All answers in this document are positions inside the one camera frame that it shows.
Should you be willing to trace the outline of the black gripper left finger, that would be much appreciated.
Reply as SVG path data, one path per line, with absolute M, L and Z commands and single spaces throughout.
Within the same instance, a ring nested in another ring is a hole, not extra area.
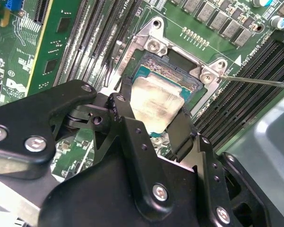
M 94 132 L 94 163 L 120 152 L 125 157 L 138 211 L 166 217 L 174 196 L 144 124 L 135 119 L 132 82 L 103 97 L 86 82 L 73 80 L 0 107 L 0 175 L 40 178 L 49 170 L 60 140 L 79 129 Z

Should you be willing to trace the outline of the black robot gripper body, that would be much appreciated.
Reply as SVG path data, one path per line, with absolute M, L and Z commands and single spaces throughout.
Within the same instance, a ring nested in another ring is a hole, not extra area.
M 172 213 L 150 222 L 137 210 L 124 159 L 113 155 L 59 184 L 40 211 L 43 227 L 209 227 L 198 202 L 197 175 L 160 158 L 175 196 Z

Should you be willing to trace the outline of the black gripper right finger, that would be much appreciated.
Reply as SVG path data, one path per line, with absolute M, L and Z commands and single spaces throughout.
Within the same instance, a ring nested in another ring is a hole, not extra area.
M 271 219 L 261 190 L 227 153 L 217 155 L 182 107 L 167 127 L 169 159 L 189 166 L 197 175 L 197 218 L 203 227 L 269 227 Z

